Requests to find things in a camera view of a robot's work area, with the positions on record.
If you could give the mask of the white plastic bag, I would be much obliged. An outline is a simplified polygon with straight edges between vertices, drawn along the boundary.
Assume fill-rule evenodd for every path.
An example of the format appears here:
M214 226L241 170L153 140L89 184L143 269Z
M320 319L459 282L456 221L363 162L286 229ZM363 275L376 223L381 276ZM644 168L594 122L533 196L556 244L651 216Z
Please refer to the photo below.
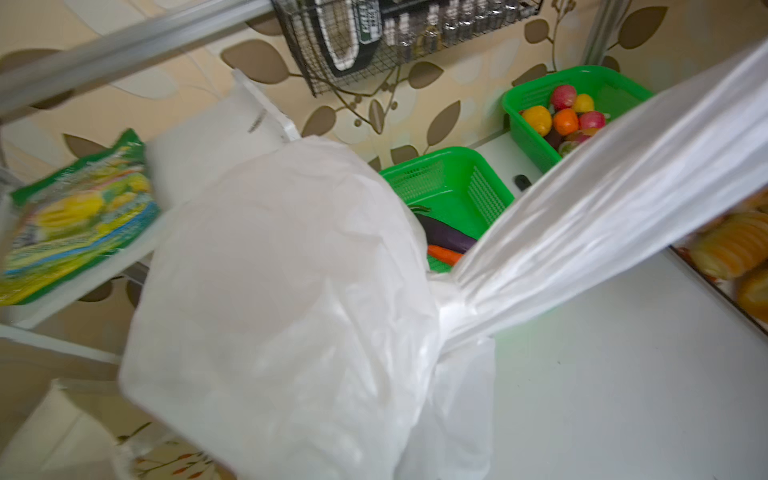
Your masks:
M767 182L767 48L612 121L446 274L384 178L294 141L162 233L125 397L242 479L481 479L496 333L622 273Z

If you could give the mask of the cream floral tote bag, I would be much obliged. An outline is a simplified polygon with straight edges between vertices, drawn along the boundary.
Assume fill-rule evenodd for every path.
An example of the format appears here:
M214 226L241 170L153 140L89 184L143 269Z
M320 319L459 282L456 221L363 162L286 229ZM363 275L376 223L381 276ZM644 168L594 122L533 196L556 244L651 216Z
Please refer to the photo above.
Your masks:
M107 381L54 380L1 451L3 479L233 479Z

